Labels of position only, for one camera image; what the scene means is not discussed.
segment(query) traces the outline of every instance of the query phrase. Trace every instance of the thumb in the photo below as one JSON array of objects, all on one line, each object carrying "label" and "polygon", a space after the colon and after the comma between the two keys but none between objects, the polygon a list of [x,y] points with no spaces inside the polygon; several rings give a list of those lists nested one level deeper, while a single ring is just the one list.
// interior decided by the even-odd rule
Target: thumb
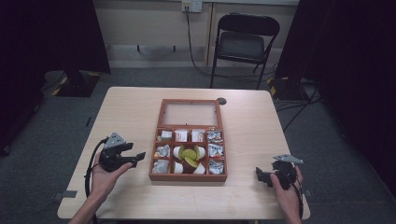
[{"label": "thumb", "polygon": [[277,176],[275,174],[270,174],[270,177],[271,177],[271,181],[273,182],[274,189],[276,190],[276,192],[280,192],[280,190],[283,190]]},{"label": "thumb", "polygon": [[115,171],[116,176],[120,177],[121,175],[125,174],[132,167],[130,162],[124,163],[118,170]]}]

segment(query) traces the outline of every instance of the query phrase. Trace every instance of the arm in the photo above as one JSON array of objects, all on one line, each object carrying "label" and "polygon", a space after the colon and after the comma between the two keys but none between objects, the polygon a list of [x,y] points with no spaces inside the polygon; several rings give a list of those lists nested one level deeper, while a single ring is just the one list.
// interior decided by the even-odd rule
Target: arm
[{"label": "arm", "polygon": [[[303,176],[301,174],[300,169],[296,166],[297,178],[300,183],[303,182]],[[290,187],[288,190],[283,190],[280,186],[279,179],[276,175],[271,174],[271,180],[274,185],[276,200],[279,203],[280,208],[282,209],[283,214],[285,215],[286,221],[288,224],[301,224],[302,221],[300,219],[300,208],[298,196],[294,188]]]},{"label": "arm", "polygon": [[[99,163],[99,153],[95,156],[94,164]],[[70,220],[71,224],[89,223],[93,214],[106,200],[107,195],[113,190],[117,180],[129,168],[132,167],[130,162],[123,164],[120,169],[112,173],[106,172],[100,165],[95,165],[92,169],[92,187],[91,194],[85,203],[78,209],[76,214]]]}]

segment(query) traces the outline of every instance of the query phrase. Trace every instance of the black controller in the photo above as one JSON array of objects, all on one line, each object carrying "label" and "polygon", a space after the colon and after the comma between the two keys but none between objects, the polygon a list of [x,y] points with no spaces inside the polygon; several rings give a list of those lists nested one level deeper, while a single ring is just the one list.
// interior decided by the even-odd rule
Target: black controller
[{"label": "black controller", "polygon": [[[274,174],[279,179],[280,185],[282,189],[288,189],[291,183],[294,183],[297,178],[296,170],[292,164],[294,163],[303,163],[302,160],[299,160],[291,155],[282,155],[274,157],[276,161],[272,163]],[[259,181],[267,184],[268,187],[273,186],[273,182],[271,180],[270,174],[263,172],[259,167],[256,167],[256,175]]]},{"label": "black controller", "polygon": [[126,143],[117,133],[111,134],[100,153],[100,165],[107,172],[116,171],[127,162],[131,162],[132,167],[135,168],[139,161],[145,159],[146,152],[139,153],[135,157],[121,156],[121,152],[130,150],[133,146],[133,143]]}]

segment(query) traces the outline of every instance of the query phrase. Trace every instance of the electrical outlet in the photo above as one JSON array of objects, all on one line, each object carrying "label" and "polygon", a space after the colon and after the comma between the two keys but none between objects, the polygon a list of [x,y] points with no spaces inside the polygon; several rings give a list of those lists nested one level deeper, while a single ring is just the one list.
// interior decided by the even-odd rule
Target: electrical outlet
[{"label": "electrical outlet", "polygon": [[186,8],[189,9],[189,11],[191,10],[191,1],[181,1],[181,11],[186,11]]}]

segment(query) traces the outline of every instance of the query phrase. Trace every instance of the wooden box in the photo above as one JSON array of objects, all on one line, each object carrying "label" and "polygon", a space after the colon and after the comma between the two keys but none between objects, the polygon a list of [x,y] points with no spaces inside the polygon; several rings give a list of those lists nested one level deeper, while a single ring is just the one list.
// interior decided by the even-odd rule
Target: wooden box
[{"label": "wooden box", "polygon": [[225,182],[226,151],[217,100],[163,99],[148,176],[153,181]]}]

